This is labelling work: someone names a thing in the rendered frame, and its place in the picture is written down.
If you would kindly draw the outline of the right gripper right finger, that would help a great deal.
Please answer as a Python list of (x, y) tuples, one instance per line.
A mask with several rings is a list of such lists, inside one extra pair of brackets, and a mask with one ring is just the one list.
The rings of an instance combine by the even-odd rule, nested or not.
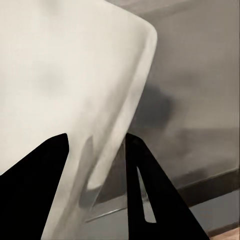
[[(125, 136), (129, 240), (210, 240), (145, 142)], [(145, 220), (139, 168), (156, 223)]]

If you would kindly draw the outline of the bowl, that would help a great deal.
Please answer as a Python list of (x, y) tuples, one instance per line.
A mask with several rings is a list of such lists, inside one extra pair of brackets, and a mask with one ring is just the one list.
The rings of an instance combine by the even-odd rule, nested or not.
[(128, 133), (157, 31), (105, 0), (0, 0), (0, 176), (67, 133), (40, 240), (76, 240)]

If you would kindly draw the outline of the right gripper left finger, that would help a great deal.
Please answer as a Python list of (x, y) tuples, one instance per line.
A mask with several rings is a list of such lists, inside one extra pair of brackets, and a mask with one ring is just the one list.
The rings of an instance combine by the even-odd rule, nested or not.
[(0, 240), (41, 240), (69, 150), (59, 134), (0, 175)]

